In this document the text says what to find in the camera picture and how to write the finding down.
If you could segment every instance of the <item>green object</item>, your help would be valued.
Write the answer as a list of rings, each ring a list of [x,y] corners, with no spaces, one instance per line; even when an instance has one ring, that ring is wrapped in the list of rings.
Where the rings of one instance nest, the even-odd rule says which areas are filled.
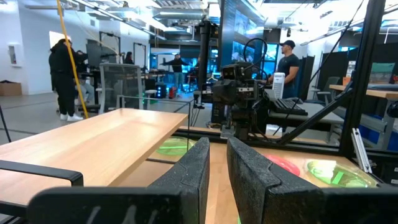
[[[350,169],[335,161],[311,161],[308,171],[332,187],[376,187],[377,182],[359,169]]]
[[[182,156],[196,143],[194,140],[189,140],[187,148],[187,140],[187,138],[182,137],[170,137],[156,152],[168,156]]]

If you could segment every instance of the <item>person in black hoodie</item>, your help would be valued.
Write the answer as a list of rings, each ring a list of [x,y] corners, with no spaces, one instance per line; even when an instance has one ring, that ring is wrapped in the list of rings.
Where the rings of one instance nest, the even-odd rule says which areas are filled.
[[[72,49],[75,63],[86,60],[87,56],[77,54]],[[60,119],[63,121],[80,121],[83,118],[75,114],[75,83],[73,81],[73,69],[65,39],[60,39],[51,48],[49,57],[50,71],[58,93],[58,105],[60,107]]]
[[[126,58],[124,59],[124,63],[134,65],[134,62],[132,61],[132,53],[131,52],[127,52]]]
[[[173,71],[174,71],[174,85],[178,89],[181,84],[181,91],[183,91],[183,82],[184,82],[184,74],[182,73],[182,65],[189,65],[188,63],[185,63],[183,60],[181,60],[181,56],[179,54],[176,54],[174,56],[174,60],[171,60],[169,62],[163,63],[163,65],[171,65],[173,66]]]

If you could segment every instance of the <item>red object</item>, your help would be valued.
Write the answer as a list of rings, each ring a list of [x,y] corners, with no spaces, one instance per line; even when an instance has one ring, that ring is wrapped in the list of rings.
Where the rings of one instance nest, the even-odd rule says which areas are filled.
[[[292,162],[287,161],[278,156],[265,156],[267,159],[272,161],[273,163],[277,164],[281,168],[291,172],[292,174],[296,175],[297,177],[300,176],[300,169]]]
[[[174,99],[177,96],[177,88],[174,86],[169,89],[169,99]]]

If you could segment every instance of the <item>wooden table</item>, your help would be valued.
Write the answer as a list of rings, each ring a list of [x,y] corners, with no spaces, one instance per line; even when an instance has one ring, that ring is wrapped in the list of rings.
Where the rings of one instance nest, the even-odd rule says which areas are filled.
[[[346,88],[343,85],[330,85],[329,87],[332,90],[338,90],[338,91],[343,91]],[[384,112],[384,116],[382,119],[382,122],[386,123],[387,125],[384,128],[384,131],[380,132],[379,139],[377,140],[377,144],[375,145],[377,148],[381,150],[388,150],[391,133],[392,130],[394,129],[395,119],[388,116],[387,109],[391,105],[391,103],[398,100],[398,91],[366,90],[366,94],[368,96],[375,96],[379,98],[385,98],[388,100],[386,110]]]
[[[120,109],[0,146],[0,160],[81,172],[85,186],[118,186],[186,114]],[[0,170],[0,200],[27,204],[66,180]]]
[[[300,169],[300,177],[317,185],[318,187],[330,187],[322,181],[314,178],[307,169],[307,163],[312,160],[335,161],[350,170],[361,175],[366,175],[345,157],[325,156],[320,154],[308,154],[302,152],[280,151],[274,149],[254,148],[262,155],[278,156],[295,164]],[[181,156],[166,156],[154,152],[150,158],[170,161],[178,161]],[[146,187],[166,173],[172,167],[171,164],[145,161],[138,167],[120,186]],[[206,208],[206,224],[235,224],[238,222],[238,209],[236,208],[234,195],[228,175],[226,160],[226,144],[210,144],[210,183],[208,188],[208,200]]]

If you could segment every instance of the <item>black chair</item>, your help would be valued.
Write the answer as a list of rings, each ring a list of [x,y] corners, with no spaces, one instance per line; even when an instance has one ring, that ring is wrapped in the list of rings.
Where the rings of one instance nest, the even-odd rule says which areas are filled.
[[[327,105],[329,102],[332,101],[331,98],[331,93],[332,93],[332,89],[329,88],[330,85],[336,85],[338,83],[338,81],[340,80],[340,77],[329,77],[328,81],[326,82],[325,87],[323,88],[323,90],[310,90],[310,91],[314,91],[316,93],[316,99],[315,100],[306,100],[306,103],[317,103],[317,104],[321,104],[321,105]]]

